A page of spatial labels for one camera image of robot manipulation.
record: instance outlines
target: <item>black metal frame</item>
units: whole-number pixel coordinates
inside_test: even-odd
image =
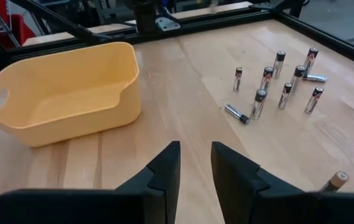
[[[4,50],[0,46],[0,70],[3,69],[5,65],[9,65],[18,60],[64,52],[67,50],[80,49],[90,45],[116,41],[138,44],[228,26],[265,21],[268,19],[275,19],[294,30],[303,33],[311,39],[324,44],[326,47],[354,60],[353,44],[298,20],[303,0],[285,0],[276,6],[269,3],[259,3],[245,9],[236,9],[232,11],[219,12],[217,14],[189,17],[179,20],[181,25],[179,30],[156,32],[153,34],[138,34],[136,29],[133,27],[93,34],[88,29],[73,24],[72,22],[58,16],[56,13],[33,2],[32,0],[11,1],[24,7],[28,11],[33,12],[36,16],[40,16],[47,21],[58,24],[60,27],[63,27],[66,32],[74,35],[75,38],[20,47],[11,50]],[[289,14],[283,12],[285,9],[290,9]]]

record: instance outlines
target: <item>yellow plastic bin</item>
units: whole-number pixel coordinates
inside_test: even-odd
[[[0,72],[0,128],[42,146],[131,123],[138,73],[124,42],[21,60]]]

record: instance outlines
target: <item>wooden board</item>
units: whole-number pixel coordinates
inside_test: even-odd
[[[245,1],[245,2],[227,4],[227,5],[223,5],[223,6],[217,6],[217,12],[231,11],[234,9],[242,9],[242,8],[249,7],[249,5],[251,5],[251,3],[248,1]],[[176,12],[173,14],[173,16],[177,19],[183,19],[183,18],[188,18],[188,17],[206,15],[209,13],[210,13],[209,8],[205,8],[205,9],[196,9],[196,10],[190,10],[190,11],[184,11],[184,12]],[[102,26],[97,26],[97,27],[91,27],[88,29],[90,31],[92,31],[93,33],[97,34],[97,33],[102,33],[102,32],[109,32],[109,31],[125,29],[128,27],[129,26],[122,25],[122,24],[111,24],[111,25],[102,25]],[[42,44],[42,43],[56,41],[56,40],[70,39],[72,37],[73,37],[73,35],[71,35],[67,32],[61,32],[58,34],[43,35],[40,37],[32,37],[32,38],[27,39],[24,42],[23,46],[28,46],[28,45],[33,45],[33,44]]]
[[[312,71],[329,80],[312,115],[303,113],[319,84],[303,82],[286,109],[277,101],[309,47]],[[318,190],[338,170],[354,192],[354,62],[276,21],[229,27],[134,46],[141,69],[142,113],[125,127],[29,149],[0,130],[0,193],[21,187],[113,189],[168,143],[181,141],[176,223],[223,223],[212,181],[210,145],[221,141],[303,190]],[[263,114],[244,126],[231,103],[249,114],[264,66],[287,52]],[[235,67],[241,91],[232,91]]]

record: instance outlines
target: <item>wood grain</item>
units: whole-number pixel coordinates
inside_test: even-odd
[[[285,110],[277,102],[309,47],[312,71],[329,81],[312,115],[303,113],[315,86],[303,82]],[[176,223],[223,223],[212,181],[210,145],[221,141],[274,175],[318,190],[338,170],[354,192],[354,62],[276,22],[264,21],[134,46],[141,69],[142,113],[130,125],[29,149],[0,130],[0,193],[21,187],[113,189],[168,143],[181,141]],[[263,68],[287,52],[260,120],[243,126],[223,110],[249,114]],[[235,67],[241,91],[232,91]]]
[[[249,7],[251,5],[250,2],[245,1],[245,2],[238,2],[238,3],[233,3],[233,4],[226,4],[223,6],[217,6],[217,12],[224,12],[224,11],[230,11],[234,9],[242,9]],[[205,9],[196,9],[196,10],[190,10],[190,11],[184,11],[184,12],[176,12],[173,14],[173,16],[177,19],[183,19],[183,18],[188,18],[188,17],[193,17],[193,16],[201,16],[201,15],[206,15],[209,14],[210,10],[209,8]],[[129,23],[135,24],[135,20],[133,21],[127,21]],[[129,28],[129,26],[122,25],[122,24],[111,24],[111,25],[102,25],[102,26],[97,26],[97,27],[91,27],[88,28],[91,32],[93,33],[102,33],[102,32],[109,32],[109,31],[115,31],[115,30],[121,30]],[[27,39],[24,43],[23,46],[28,46],[28,45],[33,45],[33,44],[42,44],[46,42],[51,42],[51,41],[56,41],[56,40],[63,40],[63,39],[70,39],[73,38],[73,35],[67,33],[67,32],[61,32],[58,34],[50,34],[50,35],[43,35],[40,37],[32,37]]]

